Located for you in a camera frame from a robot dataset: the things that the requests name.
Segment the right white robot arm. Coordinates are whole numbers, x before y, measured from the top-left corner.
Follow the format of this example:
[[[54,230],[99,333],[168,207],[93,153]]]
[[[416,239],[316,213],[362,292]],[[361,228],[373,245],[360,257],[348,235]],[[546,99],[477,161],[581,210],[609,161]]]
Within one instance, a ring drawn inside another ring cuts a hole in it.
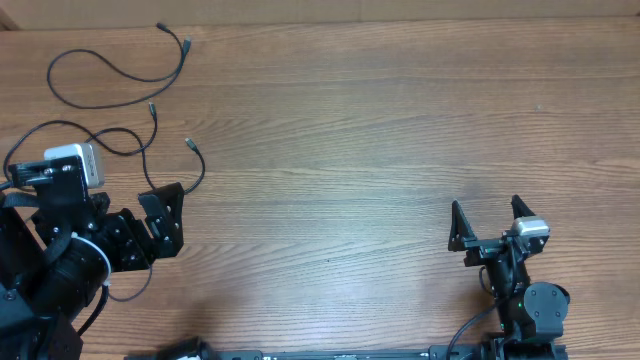
[[[564,333],[571,301],[568,291],[554,283],[533,282],[525,261],[543,252],[551,235],[547,221],[517,195],[511,198],[513,223],[500,237],[481,240],[461,204],[452,202],[448,249],[465,254],[467,267],[479,268],[479,281],[493,304],[472,317],[453,335],[445,359],[567,360],[556,340]],[[490,313],[498,315],[500,330],[483,336],[477,345],[461,345],[462,335]]]

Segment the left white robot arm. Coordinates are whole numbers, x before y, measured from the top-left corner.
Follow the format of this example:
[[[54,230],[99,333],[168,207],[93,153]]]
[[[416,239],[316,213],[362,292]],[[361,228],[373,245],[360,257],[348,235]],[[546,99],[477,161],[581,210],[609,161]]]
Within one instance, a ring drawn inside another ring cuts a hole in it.
[[[72,323],[93,299],[106,303],[111,275],[180,252],[185,191],[172,183],[140,194],[137,220],[89,193],[78,156],[9,171],[17,189],[1,197],[1,356],[77,359],[84,331]]]

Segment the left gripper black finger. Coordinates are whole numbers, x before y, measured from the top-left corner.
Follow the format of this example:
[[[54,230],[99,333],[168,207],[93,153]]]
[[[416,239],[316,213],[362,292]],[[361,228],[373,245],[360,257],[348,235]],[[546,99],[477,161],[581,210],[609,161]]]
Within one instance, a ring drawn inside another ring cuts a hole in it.
[[[180,182],[171,183],[138,195],[151,232],[155,258],[178,255],[184,245],[182,209],[185,191]]]
[[[71,220],[93,215],[80,156],[13,164],[8,170],[14,187],[32,187],[36,194],[9,193],[7,207],[34,207],[46,217]]]

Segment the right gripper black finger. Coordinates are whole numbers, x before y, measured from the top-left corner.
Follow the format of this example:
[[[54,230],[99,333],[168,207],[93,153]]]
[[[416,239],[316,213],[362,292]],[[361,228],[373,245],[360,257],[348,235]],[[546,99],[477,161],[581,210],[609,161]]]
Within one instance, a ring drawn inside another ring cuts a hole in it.
[[[518,194],[514,194],[512,196],[511,208],[515,219],[535,216],[535,213],[526,205]]]
[[[469,224],[458,200],[452,202],[452,221],[448,237],[448,250],[465,251],[478,238]]]

